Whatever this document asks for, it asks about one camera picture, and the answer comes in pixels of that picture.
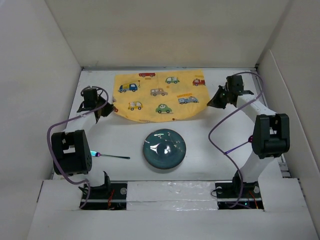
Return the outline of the iridescent metal fork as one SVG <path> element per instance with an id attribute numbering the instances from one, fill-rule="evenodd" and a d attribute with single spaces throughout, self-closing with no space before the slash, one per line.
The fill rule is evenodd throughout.
<path id="1" fill-rule="evenodd" d="M 90 151 L 90 154 L 92 157 L 110 157 L 110 158 L 118 158 L 118 159 L 126 159 L 129 160 L 130 157 L 129 156 L 119 156 L 119 155 L 110 155 L 110 154 L 103 154 L 97 151 Z"/>

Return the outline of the yellow vehicle-print cloth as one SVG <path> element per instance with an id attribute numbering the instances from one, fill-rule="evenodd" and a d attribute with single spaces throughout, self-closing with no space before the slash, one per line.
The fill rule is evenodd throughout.
<path id="1" fill-rule="evenodd" d="M 119 116 L 140 123 L 185 120 L 210 100 L 200 69 L 118 74 L 112 96 Z"/>

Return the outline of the iridescent purple metal spoon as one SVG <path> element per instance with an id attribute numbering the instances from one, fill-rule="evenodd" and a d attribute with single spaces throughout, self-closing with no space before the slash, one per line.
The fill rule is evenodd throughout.
<path id="1" fill-rule="evenodd" d="M 246 142 L 244 142 L 244 143 L 242 143 L 242 144 L 240 144 L 238 146 L 235 146 L 230 150 L 225 151 L 224 154 L 228 155 L 229 153 L 231 153 L 231 152 L 233 152 L 233 151 L 245 146 L 246 144 L 252 143 L 252 141 L 253 141 L 253 136 L 251 135 Z"/>

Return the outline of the dark teal ceramic plate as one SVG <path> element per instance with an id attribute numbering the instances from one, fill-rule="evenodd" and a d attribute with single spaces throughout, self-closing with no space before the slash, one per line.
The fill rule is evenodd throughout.
<path id="1" fill-rule="evenodd" d="M 161 128 L 147 135 L 142 146 L 146 166 L 153 172 L 167 174 L 182 164 L 187 154 L 184 138 L 176 131 Z"/>

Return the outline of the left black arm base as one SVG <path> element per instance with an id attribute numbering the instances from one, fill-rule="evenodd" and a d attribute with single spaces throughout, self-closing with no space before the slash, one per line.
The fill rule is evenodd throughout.
<path id="1" fill-rule="evenodd" d="M 111 182 L 100 186 L 92 186 L 87 198 L 88 186 L 78 188 L 82 192 L 79 207 L 81 210 L 121 211 L 127 209 L 127 182 Z"/>

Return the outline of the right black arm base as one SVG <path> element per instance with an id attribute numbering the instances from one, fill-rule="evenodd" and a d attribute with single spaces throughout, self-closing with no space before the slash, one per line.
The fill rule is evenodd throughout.
<path id="1" fill-rule="evenodd" d="M 233 186 L 231 181 L 218 181 L 210 195 L 217 200 L 219 210 L 263 210 L 260 186 L 258 182 L 244 183 L 240 195 L 240 187 Z"/>

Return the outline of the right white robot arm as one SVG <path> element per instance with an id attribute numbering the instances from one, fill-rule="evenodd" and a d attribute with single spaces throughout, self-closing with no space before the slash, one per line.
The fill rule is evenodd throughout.
<path id="1" fill-rule="evenodd" d="M 274 158 L 279 158 L 290 149 L 290 119 L 285 113 L 277 113 L 260 102 L 261 93 L 255 95 L 244 89 L 243 73 L 226 77 L 207 106 L 225 109 L 233 105 L 236 109 L 220 120 L 214 128 L 242 111 L 254 123 L 251 136 L 251 154 L 242 167 L 236 168 L 231 191 L 243 197 L 257 181 L 261 173 Z"/>

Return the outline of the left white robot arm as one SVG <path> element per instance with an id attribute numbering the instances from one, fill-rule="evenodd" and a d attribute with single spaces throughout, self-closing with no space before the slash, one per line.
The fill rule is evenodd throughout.
<path id="1" fill-rule="evenodd" d="M 98 86 L 87 86 L 80 91 L 83 97 L 76 115 L 49 127 L 46 140 L 57 175 L 72 185 L 89 185 L 88 179 L 72 180 L 74 175 L 87 175 L 92 169 L 92 155 L 86 135 L 100 118 L 105 118 L 115 109 L 109 103 L 109 95 Z"/>

